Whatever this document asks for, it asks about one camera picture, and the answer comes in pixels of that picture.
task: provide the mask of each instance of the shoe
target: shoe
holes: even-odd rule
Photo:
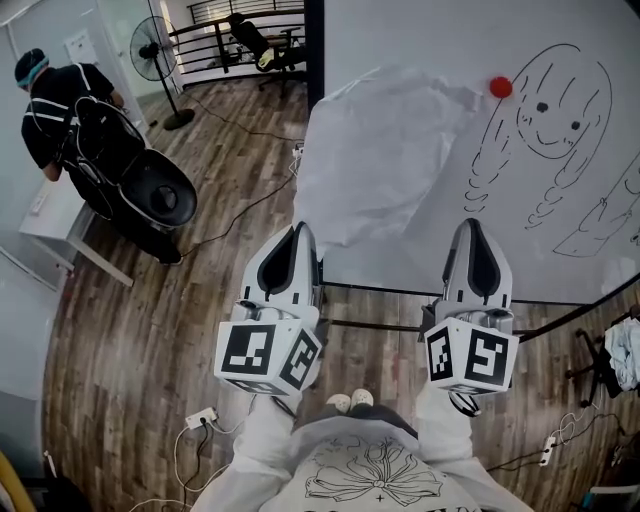
[[[347,395],[333,395],[327,400],[327,405],[334,405],[340,414],[347,414],[351,407],[351,398]]]
[[[351,405],[349,410],[352,410],[356,405],[367,404],[373,405],[373,395],[366,389],[356,389],[351,395]]]

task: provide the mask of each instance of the black cable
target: black cable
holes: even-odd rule
[[[202,242],[197,243],[196,245],[194,245],[191,249],[189,249],[187,252],[185,252],[182,257],[186,258],[189,254],[191,254],[193,251],[195,251],[196,249],[199,249],[200,247],[202,247],[204,244],[208,244],[209,242],[215,242],[216,240],[220,240],[221,238],[224,238],[225,236],[227,236],[229,234],[229,232],[231,231],[231,228],[233,227],[233,225],[235,224],[235,222],[242,217],[245,213],[247,213],[251,208],[253,208],[254,206],[260,204],[262,201],[266,201],[267,199],[269,199],[271,196],[275,195],[276,193],[280,192],[284,187],[286,187],[291,180],[294,178],[294,176],[289,177],[282,185],[280,185],[278,188],[276,188],[275,190],[273,190],[272,192],[270,192],[269,194],[267,194],[266,196],[258,199],[257,201],[254,201],[253,203],[251,203],[249,206],[247,206],[244,210],[242,210],[238,215],[236,215],[233,220],[231,221],[231,224],[229,224],[229,227],[227,228],[227,230],[222,233],[221,235],[215,236],[213,238],[209,238],[208,240],[203,240]]]
[[[194,98],[193,96],[191,96],[191,94],[188,94],[186,91],[183,90],[182,94],[184,94],[187,98],[191,98],[193,101],[195,101],[198,105],[200,105],[202,110],[204,110],[210,116],[217,117],[218,119],[220,119],[224,123],[235,124],[238,128],[244,130],[245,132],[247,132],[250,135],[269,135],[270,137],[273,137],[274,139],[287,140],[289,142],[304,142],[304,139],[291,139],[289,137],[282,137],[280,135],[276,135],[276,134],[270,133],[270,132],[254,132],[254,131],[249,130],[248,128],[242,126],[240,123],[238,123],[236,121],[229,121],[228,119],[225,119],[224,117],[222,117],[220,114],[216,114],[215,112],[211,112],[211,110],[209,110],[207,107],[205,107],[199,99]]]
[[[622,434],[623,436],[626,436],[626,433],[625,433],[624,429],[622,428],[622,424],[620,423],[620,418],[618,417],[618,415],[617,415],[617,414],[614,414],[614,413],[609,413],[609,414],[596,414],[596,415],[591,419],[591,421],[589,422],[589,424],[588,424],[588,425],[587,425],[587,426],[586,426],[582,431],[580,431],[578,434],[576,434],[575,436],[573,436],[573,437],[572,437],[571,439],[569,439],[566,443],[559,442],[559,443],[552,444],[552,445],[551,445],[551,448],[556,448],[556,447],[558,447],[558,446],[564,446],[565,444],[569,444],[569,443],[570,443],[571,441],[573,441],[574,439],[577,439],[578,437],[580,437],[581,435],[583,435],[584,433],[586,433],[586,432],[587,432],[587,431],[588,431],[588,430],[593,426],[593,424],[595,423],[595,421],[596,421],[598,418],[608,418],[609,416],[613,416],[613,417],[616,419],[616,421],[618,422],[618,433]],[[511,459],[510,461],[503,462],[502,464],[498,464],[497,466],[493,466],[492,468],[487,469],[487,472],[497,471],[497,470],[500,470],[500,471],[516,471],[516,470],[518,470],[518,469],[520,469],[520,468],[522,468],[522,467],[524,467],[524,466],[530,466],[530,465],[533,465],[533,464],[539,464],[539,462],[535,462],[535,461],[534,461],[534,462],[526,462],[526,463],[524,463],[524,464],[521,464],[521,465],[519,465],[519,466],[516,466],[515,468],[505,468],[505,467],[504,467],[504,466],[508,466],[509,464],[512,464],[512,463],[514,463],[514,462],[517,462],[517,461],[519,461],[519,460],[526,459],[526,458],[528,458],[528,457],[532,457],[532,456],[534,456],[534,455],[542,455],[544,452],[545,452],[545,450],[538,450],[538,451],[535,451],[535,452],[528,453],[527,455],[521,455],[520,457],[516,457],[515,459]]]
[[[500,471],[518,471],[520,468],[523,468],[525,466],[533,466],[533,465],[537,465],[537,464],[540,464],[540,463],[536,462],[536,461],[525,462],[524,464],[520,464],[519,466],[516,466],[515,468],[496,467],[496,468],[487,469],[487,472],[488,471],[493,471],[494,469],[499,469]]]
[[[204,439],[200,441],[198,449],[196,450],[196,458],[198,459],[196,472],[182,486],[182,508],[180,509],[180,512],[184,512],[184,509],[187,508],[187,487],[189,486],[191,481],[200,474],[200,455],[202,454],[204,445],[209,440],[209,424],[203,418],[200,419],[200,423],[202,423],[202,426],[204,427],[205,435]]]

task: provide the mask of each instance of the power strip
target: power strip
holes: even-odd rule
[[[544,451],[542,457],[540,457],[539,466],[546,466],[551,460],[551,452],[553,452],[553,445],[556,444],[556,438],[553,436],[547,437],[547,442],[544,444]]]
[[[191,416],[187,416],[186,418],[187,426],[191,430],[195,430],[202,426],[202,421],[206,421],[209,425],[213,426],[213,422],[218,419],[218,414],[213,410],[213,407],[207,407],[196,414],[192,414]]]

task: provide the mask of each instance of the office chair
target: office chair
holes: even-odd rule
[[[627,313],[611,322],[611,327],[619,324],[627,318],[640,319],[640,306],[632,306]],[[585,341],[587,348],[589,349],[589,354],[591,355],[591,358],[593,360],[593,363],[586,368],[582,368],[578,371],[567,370],[565,373],[565,377],[569,380],[572,380],[585,373],[593,372],[593,380],[591,381],[589,399],[582,400],[580,402],[580,406],[586,408],[593,404],[593,400],[596,396],[596,391],[599,384],[604,384],[606,386],[609,397],[611,398],[615,398],[620,393],[622,393],[622,388],[618,385],[616,372],[613,368],[611,368],[611,365],[609,363],[609,361],[611,360],[611,354],[607,352],[607,349],[604,346],[604,336],[598,336],[595,342],[593,342],[591,341],[591,338],[586,331],[584,331],[583,329],[578,329],[576,331],[576,337],[582,338]],[[595,348],[596,344],[601,344],[599,352]],[[638,386],[636,389],[638,391],[638,396],[640,396],[640,386]]]
[[[233,37],[253,53],[258,71],[262,73],[273,70],[278,71],[277,74],[268,80],[261,82],[258,85],[258,89],[262,91],[267,84],[281,82],[280,97],[283,98],[285,85],[288,80],[293,78],[298,80],[305,79],[304,73],[297,73],[295,76],[292,73],[296,69],[296,64],[300,64],[306,60],[306,49],[304,47],[294,48],[292,46],[293,41],[296,40],[292,33],[300,30],[301,27],[281,30],[280,33],[283,34],[282,38],[284,38],[285,41],[278,43],[274,40],[270,42],[260,33],[253,23],[246,21],[245,17],[240,13],[230,15],[227,18],[227,22],[231,25],[231,34]]]

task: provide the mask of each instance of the electrical cable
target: electrical cable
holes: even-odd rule
[[[249,412],[247,413],[247,416],[249,416],[249,414],[251,413],[251,408],[253,407],[253,402],[256,399],[256,396],[258,395],[253,395],[253,398],[251,398],[251,402],[249,403]],[[233,427],[231,430],[229,430],[228,432],[225,431],[221,426],[220,423],[218,423],[218,420],[213,422],[213,425],[211,425],[211,428],[213,428],[213,430],[215,430],[218,434],[223,434],[223,435],[229,435],[229,434],[233,434],[236,430],[238,430],[238,428],[240,428],[240,425],[244,424],[244,420],[246,420],[246,416],[242,419],[242,421],[240,421],[235,427]]]
[[[253,407],[253,403],[256,399],[257,395],[253,395],[253,398],[251,399],[251,402],[249,403],[249,411],[247,412],[247,416],[251,413],[252,407]],[[242,425],[246,420],[246,417],[240,422],[238,423],[233,430],[231,430],[228,433],[232,433],[235,432],[238,427],[240,427],[240,425]],[[211,425],[211,427],[216,431],[219,432],[220,434],[227,434],[227,432],[222,432],[220,430],[218,430],[217,428],[215,428],[213,425]],[[182,438],[182,436],[184,435],[184,433],[189,430],[189,427],[185,427],[183,428],[180,433],[178,434],[178,437],[176,437],[176,442],[173,445],[173,469],[176,475],[176,480],[178,480],[178,482],[180,483],[180,485],[182,486],[182,488],[186,491],[189,492],[194,492],[194,493],[198,493],[198,492],[202,492],[204,491],[204,489],[207,487],[207,485],[209,485],[213,479],[218,476],[220,473],[222,473],[225,469],[227,469],[229,467],[229,464],[227,464],[226,466],[221,467],[220,469],[218,469],[217,471],[215,471],[213,473],[213,475],[211,475],[209,477],[209,479],[206,481],[206,483],[200,487],[199,489],[192,489],[191,487],[189,487],[187,484],[189,483],[188,481],[185,483],[182,481],[182,479],[180,478],[180,475],[178,474],[178,443],[180,442],[180,439]]]
[[[147,505],[148,503],[176,503],[178,505],[182,505],[182,502],[178,500],[161,500],[159,498],[151,498],[150,500],[138,503],[135,507],[129,510],[129,512],[133,512],[135,509],[142,507],[143,505]]]
[[[196,245],[194,245],[191,249],[189,249],[187,252],[185,252],[182,257],[186,258],[189,254],[191,254],[193,251],[199,249],[200,247],[202,247],[205,244],[208,244],[210,242],[215,242],[216,240],[220,240],[221,238],[224,238],[225,236],[227,236],[229,234],[229,232],[231,231],[231,228],[233,227],[233,225],[235,224],[235,222],[242,217],[245,213],[247,213],[251,208],[253,208],[254,206],[260,204],[262,201],[266,201],[267,199],[269,199],[270,197],[274,196],[275,194],[277,194],[278,192],[280,192],[284,187],[286,187],[291,180],[293,180],[295,176],[290,176],[289,178],[287,178],[285,180],[285,182],[280,185],[278,188],[276,188],[275,190],[273,190],[272,192],[270,192],[269,194],[267,194],[266,196],[258,199],[257,201],[254,201],[253,203],[251,203],[249,206],[247,206],[244,210],[242,210],[238,215],[236,215],[233,220],[231,221],[231,224],[229,224],[229,227],[227,228],[227,230],[222,233],[221,235],[215,236],[213,238],[209,238],[208,240],[203,240],[202,242],[197,243]]]
[[[625,436],[625,437],[626,437],[626,436],[627,436],[627,434],[625,433],[625,430],[622,428],[622,423],[620,422],[620,418],[618,417],[618,415],[617,415],[617,414],[614,414],[614,413],[608,413],[608,414],[596,414],[596,415],[591,419],[591,421],[589,422],[589,424],[588,424],[588,425],[587,425],[583,430],[581,430],[578,434],[576,434],[576,435],[572,436],[572,437],[571,437],[570,439],[568,439],[565,443],[558,442],[558,443],[554,443],[554,444],[552,444],[552,445],[551,445],[551,448],[556,448],[556,447],[558,447],[558,446],[566,446],[567,444],[569,444],[569,443],[570,443],[571,441],[573,441],[574,439],[577,439],[578,437],[580,437],[580,436],[582,436],[583,434],[585,434],[585,433],[586,433],[586,432],[587,432],[587,431],[588,431],[588,430],[593,426],[593,424],[595,423],[595,421],[596,421],[598,418],[608,418],[608,417],[610,417],[610,416],[613,416],[613,417],[616,419],[616,422],[618,423],[618,432],[619,432],[622,436]],[[520,457],[516,457],[515,459],[511,459],[511,460],[510,460],[510,461],[508,461],[508,462],[503,462],[502,464],[498,464],[497,466],[493,466],[493,467],[491,467],[491,468],[487,469],[487,472],[497,471],[497,470],[500,470],[500,471],[516,471],[516,470],[518,470],[518,469],[520,469],[521,467],[524,467],[524,466],[529,466],[529,465],[533,465],[533,464],[539,464],[539,462],[530,461],[530,462],[526,462],[526,463],[524,463],[524,464],[521,464],[521,465],[519,465],[519,466],[516,466],[515,468],[505,468],[505,467],[504,467],[504,466],[508,466],[509,464],[512,464],[512,463],[514,463],[514,462],[517,462],[517,461],[519,461],[519,460],[526,459],[526,458],[528,458],[528,457],[532,457],[532,456],[534,456],[534,455],[541,455],[541,454],[543,454],[544,452],[545,452],[545,450],[538,450],[538,451],[535,451],[535,452],[528,453],[527,455],[521,455]]]
[[[282,137],[281,135],[276,135],[275,133],[254,132],[253,130],[249,130],[249,128],[247,128],[245,126],[242,126],[237,121],[230,121],[230,120],[225,119],[224,117],[222,117],[220,114],[216,114],[215,112],[212,112],[207,107],[205,107],[199,99],[194,98],[193,96],[191,96],[191,94],[187,93],[186,91],[183,90],[182,94],[184,94],[187,98],[191,98],[193,101],[195,101],[198,105],[200,105],[202,110],[204,110],[210,116],[217,117],[218,119],[220,119],[224,123],[235,124],[238,128],[240,128],[241,130],[244,130],[246,133],[248,133],[250,135],[269,135],[270,137],[273,137],[274,139],[286,140],[286,141],[289,141],[289,142],[304,142],[304,139],[292,139],[290,137]]]
[[[598,405],[596,404],[590,404],[589,407],[593,407],[596,411],[600,410],[600,407],[602,407],[602,402],[604,400],[604,386],[600,386],[600,401],[598,403]],[[576,424],[582,420],[582,418],[584,418],[584,415],[587,413],[587,411],[589,410],[589,407],[586,407],[585,409],[582,410],[582,414],[580,414],[580,416],[578,418],[576,418],[575,413],[573,412],[569,412],[567,414],[565,414],[562,419],[560,420],[560,425],[559,428],[554,430],[553,432],[551,432],[551,434],[549,434],[549,437],[553,437],[553,434],[555,434],[556,432],[558,433],[558,435],[560,436],[560,442],[562,442],[562,444],[566,445],[568,441],[564,440],[563,437],[563,432],[569,428],[569,427],[573,427],[571,430],[571,434],[569,435],[569,439],[571,439],[573,437],[573,435],[576,432]],[[562,426],[564,424],[564,420],[570,416],[573,416],[573,421],[570,421],[569,423],[567,423],[564,427]]]
[[[182,484],[182,509],[180,510],[180,512],[184,512],[184,509],[187,505],[187,487],[189,486],[191,481],[200,474],[200,464],[201,464],[200,455],[202,454],[202,449],[204,448],[204,445],[209,440],[209,424],[203,418],[200,418],[200,422],[202,423],[202,426],[204,427],[204,431],[205,431],[204,439],[200,441],[200,444],[198,445],[198,449],[196,450],[196,459],[198,461],[196,472],[193,475],[191,475],[191,478],[189,478],[184,484]],[[178,474],[178,466],[176,465],[176,475],[177,474]]]

